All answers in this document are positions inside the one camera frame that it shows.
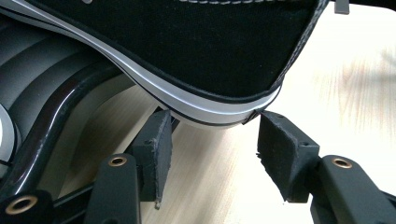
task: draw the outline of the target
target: white stitching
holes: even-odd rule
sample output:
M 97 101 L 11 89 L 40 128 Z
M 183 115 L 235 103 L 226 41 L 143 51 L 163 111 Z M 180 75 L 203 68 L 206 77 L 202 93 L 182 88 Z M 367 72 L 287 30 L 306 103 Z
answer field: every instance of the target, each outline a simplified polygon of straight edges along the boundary
M 275 0 L 240 0 L 240 1 L 207 1 L 207 0 L 178 0 L 180 2 L 189 2 L 189 3 L 199 3 L 199 4 L 213 4 L 213 5 L 237 5 L 237 4 L 249 4 L 249 3 L 261 3 L 261 2 L 273 2 Z

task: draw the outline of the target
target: black plastic part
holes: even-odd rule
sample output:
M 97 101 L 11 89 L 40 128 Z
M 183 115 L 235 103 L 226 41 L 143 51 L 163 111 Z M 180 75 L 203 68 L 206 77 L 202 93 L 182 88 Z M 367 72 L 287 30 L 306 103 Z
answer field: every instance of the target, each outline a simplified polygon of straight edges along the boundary
M 384 7 L 396 11 L 396 1 L 394 0 L 349 0 L 349 3 L 367 7 Z
M 172 132 L 174 132 L 178 124 L 180 123 L 180 120 L 172 117 L 171 123 L 172 123 Z
M 336 0 L 334 12 L 338 14 L 349 14 L 349 0 Z
M 258 157 L 282 197 L 289 203 L 306 203 L 305 177 L 318 163 L 319 145 L 285 117 L 262 113 Z
M 388 200 L 390 201 L 390 203 L 393 205 L 393 207 L 396 208 L 396 197 L 394 195 L 391 195 L 389 193 L 384 192 L 384 195 L 388 198 Z
M 142 202 L 160 203 L 163 198 L 163 189 L 171 166 L 171 119 L 169 110 L 152 114 L 125 151 L 136 159 Z
M 395 207 L 356 162 L 326 156 L 320 162 L 318 176 L 337 223 L 396 223 Z
M 58 224 L 82 223 L 87 212 L 93 184 L 75 190 L 53 202 Z
M 20 193 L 0 203 L 0 224 L 50 224 L 54 218 L 50 194 Z
M 129 154 L 110 156 L 100 164 L 84 223 L 140 222 L 134 157 Z

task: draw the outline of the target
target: brass screw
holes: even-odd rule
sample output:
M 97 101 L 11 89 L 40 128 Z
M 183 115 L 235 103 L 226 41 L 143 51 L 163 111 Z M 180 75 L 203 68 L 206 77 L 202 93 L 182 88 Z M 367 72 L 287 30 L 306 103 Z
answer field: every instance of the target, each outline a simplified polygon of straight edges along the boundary
M 332 164 L 344 168 L 344 169 L 350 169 L 352 168 L 352 163 L 350 163 L 349 161 L 343 160 L 343 159 L 339 159 L 339 158 L 335 158 L 332 159 Z
M 127 159 L 125 157 L 115 157 L 115 158 L 111 159 L 108 162 L 108 165 L 110 165 L 110 166 L 122 166 L 126 162 L 127 162 Z
M 38 199 L 33 195 L 25 195 L 12 201 L 7 208 L 6 213 L 9 215 L 17 215 L 31 209 L 37 203 Z

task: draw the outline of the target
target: wooden surface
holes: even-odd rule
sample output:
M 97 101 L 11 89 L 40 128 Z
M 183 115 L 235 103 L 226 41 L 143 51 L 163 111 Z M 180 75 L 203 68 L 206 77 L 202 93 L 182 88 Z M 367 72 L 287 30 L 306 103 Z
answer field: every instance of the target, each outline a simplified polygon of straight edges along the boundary
M 102 106 L 64 192 L 89 182 L 105 151 L 123 151 L 155 107 L 137 87 Z M 396 194 L 396 12 L 352 6 L 334 15 L 330 3 L 268 110 L 318 142 L 320 156 L 357 161 Z M 162 208 L 141 203 L 143 223 L 312 223 L 309 204 L 284 203 L 256 158 L 258 129 L 258 119 L 227 130 L 180 124 Z

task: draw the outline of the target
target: black metal bracket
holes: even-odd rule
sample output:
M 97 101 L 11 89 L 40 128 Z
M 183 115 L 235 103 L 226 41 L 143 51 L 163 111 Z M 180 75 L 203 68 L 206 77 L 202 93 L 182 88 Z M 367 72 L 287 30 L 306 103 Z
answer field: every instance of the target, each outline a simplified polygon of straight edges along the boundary
M 382 192 L 354 161 L 318 156 L 319 146 L 285 117 L 262 113 L 258 151 L 289 203 L 313 195 L 315 223 L 396 223 L 395 197 Z
M 159 209 L 163 196 L 177 126 L 172 121 L 167 110 L 151 115 L 125 153 L 103 160 L 95 182 L 82 189 L 54 202 L 43 190 L 7 198 L 0 224 L 141 223 L 140 201 Z

